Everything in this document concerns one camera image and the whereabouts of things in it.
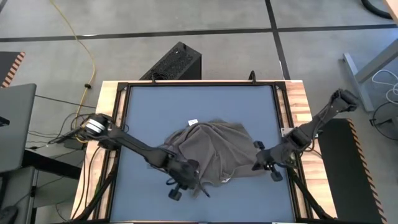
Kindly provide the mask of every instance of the black cable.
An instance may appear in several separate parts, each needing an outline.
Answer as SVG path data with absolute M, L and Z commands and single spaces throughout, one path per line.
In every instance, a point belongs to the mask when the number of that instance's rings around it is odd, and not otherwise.
M 44 144 L 47 144 L 48 142 L 44 142 L 44 141 L 27 141 L 26 143 L 44 143 Z
M 43 136 L 49 136 L 49 137 L 54 136 L 54 135 L 57 135 L 56 133 L 46 134 L 46 133 L 40 133 L 40 132 L 38 132 L 38 131 L 32 131 L 32 130 L 29 130 L 29 132 L 35 133 L 35 134 L 40 134 L 40 135 L 43 135 Z
M 76 113 L 70 113 L 70 114 L 63 120 L 63 123 L 62 123 L 62 125 L 61 125 L 61 129 L 60 129 L 60 131 L 58 132 L 58 135 L 57 135 L 56 138 L 58 138 L 58 137 L 61 136 L 61 133 L 62 133 L 62 130 L 63 130 L 63 126 L 64 126 L 65 123 L 67 122 L 68 118 L 69 118 L 70 116 L 74 115 L 74 114 L 76 114 Z
M 95 155 L 97 154 L 98 150 L 100 147 L 98 146 L 97 149 L 95 149 L 95 152 L 93 154 L 93 157 L 91 157 L 90 164 L 88 166 L 88 176 L 87 176 L 87 189 L 86 189 L 86 199 L 85 199 L 85 207 L 87 207 L 87 197 L 88 197 L 88 189 L 90 188 L 90 173 L 91 173 L 91 165 L 93 165 L 93 161 L 95 158 Z
M 377 127 L 377 124 L 374 123 L 374 121 L 376 120 L 376 119 L 375 119 L 376 113 L 379 111 L 380 108 L 382 108 L 383 106 L 386 106 L 386 105 L 388 105 L 388 104 L 392 104 L 392 103 L 391 103 L 390 101 L 385 102 L 385 103 L 383 103 L 382 105 L 378 106 L 378 107 L 374 110 L 371 123 L 373 124 L 374 128 L 376 128 L 376 131 L 378 131 L 378 133 L 380 133 L 382 136 L 384 136 L 384 137 L 386 137 L 386 138 L 388 138 L 388 139 L 390 139 L 390 140 L 393 140 L 393 141 L 398 141 L 398 139 L 394 139 L 394 138 L 389 137 L 389 136 L 385 135 L 384 133 L 382 133 L 382 132 L 380 131 L 380 129 Z
M 128 125 L 124 125 L 124 127 L 123 127 L 123 131 L 125 132 L 125 133 L 128 133 L 129 131 L 130 131 L 130 127 L 128 126 Z
M 60 203 L 56 203 L 55 204 L 55 210 L 57 211 L 57 214 L 58 214 L 58 216 L 63 220 L 63 221 L 67 221 L 65 218 L 63 218 L 62 217 L 62 215 L 61 215 L 61 213 L 60 213 L 60 211 L 59 211 L 59 209 L 58 209 L 58 204 L 60 204 Z
M 70 152 L 61 154 L 61 155 L 59 155 L 59 156 L 55 156 L 55 157 L 53 157 L 52 159 L 58 159 L 59 157 L 66 156 L 66 155 L 72 154 L 72 153 L 77 152 L 77 151 L 79 151 L 79 150 L 73 150 L 73 151 L 70 151 Z
M 369 2 L 369 0 L 361 0 L 361 2 L 363 6 L 371 13 L 385 19 L 392 19 L 391 15 L 388 12 L 384 12 L 383 10 L 376 8 Z
M 6 187 L 9 181 L 9 177 L 7 175 L 4 175 L 4 173 L 0 174 L 0 180 L 1 180 L 1 185 L 0 185 L 0 208 L 2 207 L 2 203 L 4 201 L 4 197 L 6 196 Z
M 70 123 L 70 130 L 73 130 L 73 129 L 74 129 L 74 128 L 73 128 L 73 124 L 74 124 L 74 122 L 75 122 L 77 119 L 79 119 L 79 118 L 81 118 L 81 117 L 83 117 L 83 116 L 90 116 L 90 115 L 93 115 L 93 114 L 95 114 L 95 113 L 79 114 L 78 116 L 74 117 L 74 119 L 73 119 L 73 120 L 71 121 L 71 123 Z M 80 123 L 80 126 L 81 126 L 84 122 L 86 122 L 87 118 L 83 118 L 83 121 Z
M 52 183 L 54 183 L 54 182 L 56 182 L 56 181 L 58 181 L 58 180 L 61 180 L 62 178 L 64 178 L 64 177 L 60 177 L 60 178 L 58 178 L 58 179 L 55 179 L 55 180 L 52 180 L 52 181 L 50 181 L 50 182 L 48 182 L 48 183 L 46 183 L 46 184 L 43 184 L 43 185 L 41 185 L 40 187 L 37 187 L 36 188 L 36 190 L 38 190 L 38 189 L 40 189 L 40 188 L 42 188 L 42 187 L 44 187 L 44 186 L 47 186 L 48 184 L 52 184 Z M 21 197 L 15 204 L 14 204 L 14 206 L 16 206 L 19 202 L 21 202 L 22 200 L 24 200 L 27 196 L 29 196 L 30 194 L 31 194 L 32 192 L 29 192 L 28 194 L 25 194 L 23 197 Z
M 84 209 L 84 211 L 72 221 L 72 223 L 75 223 L 75 222 L 78 223 L 79 220 L 87 220 L 87 218 L 90 216 L 90 214 L 94 210 L 96 204 L 102 199 L 102 195 L 105 193 L 108 186 L 115 179 L 116 167 L 117 167 L 117 165 L 116 165 L 116 163 L 114 163 L 112 165 L 111 171 L 109 172 L 108 176 L 105 178 L 105 181 L 103 182 L 103 184 L 101 185 L 99 190 L 94 194 L 94 197 L 91 199 L 91 202 Z
M 45 146 L 46 145 L 44 145 L 44 146 L 31 146 L 31 147 L 25 147 L 25 149 L 37 150 L 37 149 L 41 149 L 41 148 L 43 148 Z
M 42 137 L 42 138 L 50 138 L 50 139 L 53 139 L 53 138 L 54 138 L 54 137 L 50 137 L 50 136 L 43 136 L 43 135 L 34 134 L 34 133 L 30 133 L 30 132 L 28 132 L 28 134 L 30 134 L 30 135 L 33 135 L 33 136 Z
M 330 99 L 328 104 L 326 106 L 324 106 L 323 109 L 321 110 L 321 111 L 323 111 L 323 110 L 326 109 L 325 113 L 319 119 L 318 123 L 315 125 L 315 128 L 314 128 L 314 130 L 312 132 L 312 145 L 311 145 L 311 148 L 309 150 L 305 150 L 304 149 L 304 152 L 316 152 L 321 157 L 321 159 L 322 159 L 322 155 L 319 152 L 315 151 L 315 136 L 317 135 L 319 125 L 321 124 L 323 119 L 325 119 L 326 115 L 329 112 L 331 101 L 332 100 Z
M 170 185 L 174 185 L 174 184 L 176 184 L 177 182 L 173 179 L 173 178 L 170 178 L 169 180 L 166 180 L 166 185 L 168 185 L 168 186 L 170 186 Z
M 47 99 L 47 100 L 53 100 L 53 101 L 61 102 L 61 103 L 68 103 L 70 105 L 76 105 L 76 106 L 82 106 L 82 107 L 86 107 L 86 108 L 96 109 L 95 106 L 80 105 L 78 103 L 72 103 L 72 102 L 68 102 L 68 101 L 65 101 L 65 100 L 58 100 L 58 99 L 54 99 L 54 98 L 50 98 L 50 97 L 46 97 L 46 96 L 40 96 L 40 95 L 35 95 L 35 96 L 39 97 L 39 98 Z

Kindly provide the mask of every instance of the laptop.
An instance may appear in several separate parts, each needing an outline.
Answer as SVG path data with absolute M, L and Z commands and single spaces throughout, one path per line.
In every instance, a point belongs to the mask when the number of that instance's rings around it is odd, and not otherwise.
M 8 124 L 0 127 L 0 174 L 21 167 L 36 84 L 0 88 L 0 116 Z

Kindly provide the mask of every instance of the blue table surface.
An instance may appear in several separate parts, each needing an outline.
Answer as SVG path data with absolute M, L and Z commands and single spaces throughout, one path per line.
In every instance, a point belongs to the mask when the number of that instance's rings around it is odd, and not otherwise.
M 135 86 L 126 124 L 129 134 L 150 146 L 161 145 L 174 131 L 199 122 L 222 119 L 242 123 L 253 140 L 266 147 L 280 143 L 280 130 L 270 86 Z M 211 195 L 197 198 L 183 191 L 176 202 L 168 198 L 167 174 L 129 149 L 119 161 L 111 221 L 293 222 L 285 170 L 281 182 L 269 173 L 231 179 L 220 187 L 206 185 Z

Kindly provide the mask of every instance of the crumpled towel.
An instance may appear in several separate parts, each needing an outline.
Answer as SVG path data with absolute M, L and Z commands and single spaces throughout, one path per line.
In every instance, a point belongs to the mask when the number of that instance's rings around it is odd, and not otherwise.
M 214 120 L 196 123 L 176 131 L 165 140 L 168 150 L 199 162 L 201 184 L 220 186 L 229 178 L 251 177 L 264 173 L 252 171 L 256 149 L 242 124 Z

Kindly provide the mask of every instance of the concrete floor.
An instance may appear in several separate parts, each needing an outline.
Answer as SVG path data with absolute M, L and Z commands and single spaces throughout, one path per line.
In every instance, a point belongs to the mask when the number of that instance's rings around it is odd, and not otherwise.
M 382 1 L 375 2 L 383 7 Z M 271 27 L 263 0 L 56 0 L 56 3 L 80 35 Z M 393 23 L 365 11 L 358 0 L 271 0 L 271 4 L 278 27 Z M 71 33 L 48 0 L 8 0 L 0 13 L 0 38 L 60 35 Z M 343 53 L 351 53 L 361 68 L 398 37 L 398 29 L 281 32 L 279 35 L 291 79 L 304 81 L 310 107 L 316 113 L 335 89 L 352 90 L 341 62 Z M 247 79 L 251 70 L 256 71 L 259 79 L 284 78 L 271 32 L 84 40 L 98 69 L 85 104 L 96 105 L 104 80 L 139 79 L 178 41 L 203 54 L 203 79 Z M 12 85 L 36 83 L 40 95 L 78 103 L 83 84 L 91 75 L 86 52 L 72 40 L 0 42 L 0 51 L 26 53 Z M 391 62 L 387 68 L 398 73 L 398 61 Z M 372 83 L 368 87 L 375 105 L 385 101 L 385 88 Z M 56 133 L 66 115 L 75 110 L 72 105 L 37 98 L 30 129 Z M 396 111 L 391 106 L 382 113 L 387 116 Z M 370 114 L 362 109 L 341 117 L 353 119 L 387 220 L 398 223 L 397 143 L 377 133 L 369 125 Z M 41 139 L 29 136 L 29 140 Z M 52 156 L 67 151 L 61 146 L 51 146 L 39 152 Z M 71 155 L 67 161 L 76 164 L 82 157 L 82 154 Z M 41 181 L 51 178 L 43 175 Z M 58 206 L 61 214 L 69 217 L 71 195 L 77 182 L 64 180 L 50 186 L 46 190 L 57 192 L 61 198 L 70 197 Z M 54 206 L 39 209 L 36 223 L 60 221 Z

